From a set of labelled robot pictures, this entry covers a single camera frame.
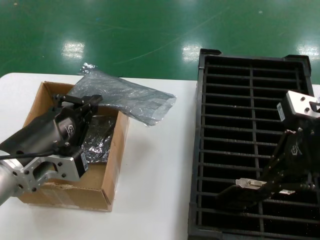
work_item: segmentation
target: silver anti-static bag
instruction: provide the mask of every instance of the silver anti-static bag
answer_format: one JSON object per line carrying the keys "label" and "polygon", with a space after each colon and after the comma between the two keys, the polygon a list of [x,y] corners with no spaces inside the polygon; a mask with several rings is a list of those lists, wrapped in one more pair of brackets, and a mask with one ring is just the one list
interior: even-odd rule
{"label": "silver anti-static bag", "polygon": [[175,104],[176,96],[150,87],[110,76],[85,63],[81,75],[84,77],[70,90],[68,95],[102,95],[99,106],[117,109],[147,126],[159,123]]}

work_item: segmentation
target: plastic bag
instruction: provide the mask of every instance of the plastic bag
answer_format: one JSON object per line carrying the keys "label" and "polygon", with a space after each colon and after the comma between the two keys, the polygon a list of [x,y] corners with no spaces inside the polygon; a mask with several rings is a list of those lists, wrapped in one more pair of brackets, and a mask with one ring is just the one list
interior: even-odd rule
{"label": "plastic bag", "polygon": [[106,163],[117,117],[96,115],[92,117],[82,149],[88,163]]}
{"label": "plastic bag", "polygon": [[110,76],[85,63],[81,75],[68,95],[74,97],[102,95],[100,106],[108,106],[147,126],[159,123],[175,104],[176,96],[153,88]]}

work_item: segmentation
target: logo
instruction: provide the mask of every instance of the logo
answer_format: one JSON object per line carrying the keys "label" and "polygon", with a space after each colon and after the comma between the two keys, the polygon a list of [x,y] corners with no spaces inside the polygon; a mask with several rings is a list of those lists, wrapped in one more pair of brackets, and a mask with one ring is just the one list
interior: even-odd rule
{"label": "logo", "polygon": [[70,135],[74,132],[74,126],[73,125],[68,125],[68,127],[64,127],[66,132],[68,133],[68,136],[70,137]]}
{"label": "logo", "polygon": [[297,142],[296,142],[294,145],[292,145],[291,153],[292,153],[293,156],[297,156],[298,153],[299,153],[300,155],[302,155],[302,152],[300,151]]}

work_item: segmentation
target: silver metal part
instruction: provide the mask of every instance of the silver metal part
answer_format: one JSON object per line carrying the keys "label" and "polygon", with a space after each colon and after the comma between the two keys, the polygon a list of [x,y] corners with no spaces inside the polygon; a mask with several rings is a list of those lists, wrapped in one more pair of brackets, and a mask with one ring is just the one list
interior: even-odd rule
{"label": "silver metal part", "polygon": [[[0,150],[0,156],[9,155]],[[79,181],[73,157],[50,155],[36,157],[23,167],[17,159],[0,161],[0,205],[9,197],[35,192],[48,179]]]}
{"label": "silver metal part", "polygon": [[15,176],[4,165],[0,164],[0,205],[14,196],[18,190]]}
{"label": "silver metal part", "polygon": [[20,173],[19,180],[26,192],[35,192],[48,179],[80,180],[74,158],[67,156],[36,157]]}
{"label": "silver metal part", "polygon": [[[255,179],[249,179],[249,178],[240,178],[235,180],[235,184],[242,187],[243,189],[255,189],[258,190],[260,187],[262,187],[264,184],[266,184],[266,181],[258,181]],[[280,194],[294,194],[295,191],[291,190],[281,190],[279,192]]]}
{"label": "silver metal part", "polygon": [[313,111],[310,105],[310,102],[319,103],[316,97],[294,91],[288,91],[286,96],[294,115],[320,118],[320,113]]}

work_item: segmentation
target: white table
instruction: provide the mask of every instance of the white table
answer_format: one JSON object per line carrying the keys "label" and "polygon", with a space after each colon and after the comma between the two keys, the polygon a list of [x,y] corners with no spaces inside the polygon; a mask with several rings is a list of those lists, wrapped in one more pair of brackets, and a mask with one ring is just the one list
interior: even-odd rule
{"label": "white table", "polygon": [[[42,81],[75,84],[81,76],[10,73],[0,78],[0,142],[21,129]],[[112,212],[29,206],[11,197],[0,207],[1,240],[186,240],[196,81],[127,80],[177,96],[153,127],[130,120]]]}

